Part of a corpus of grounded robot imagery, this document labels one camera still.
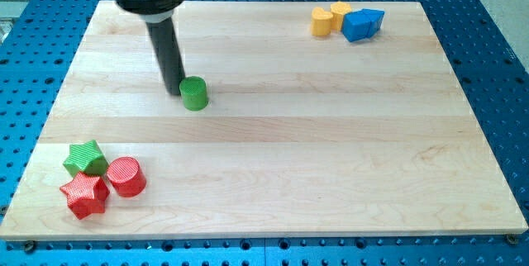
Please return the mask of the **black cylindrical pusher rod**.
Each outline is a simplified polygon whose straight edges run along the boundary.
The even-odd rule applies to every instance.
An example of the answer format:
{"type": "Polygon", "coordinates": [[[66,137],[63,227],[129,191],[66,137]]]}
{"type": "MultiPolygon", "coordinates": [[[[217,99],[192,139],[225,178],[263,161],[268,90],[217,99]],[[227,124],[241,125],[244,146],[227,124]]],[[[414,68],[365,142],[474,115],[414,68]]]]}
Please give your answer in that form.
{"type": "Polygon", "coordinates": [[[183,62],[171,18],[161,22],[146,23],[155,50],[166,91],[173,96],[181,94],[179,85],[185,78],[183,62]]]}

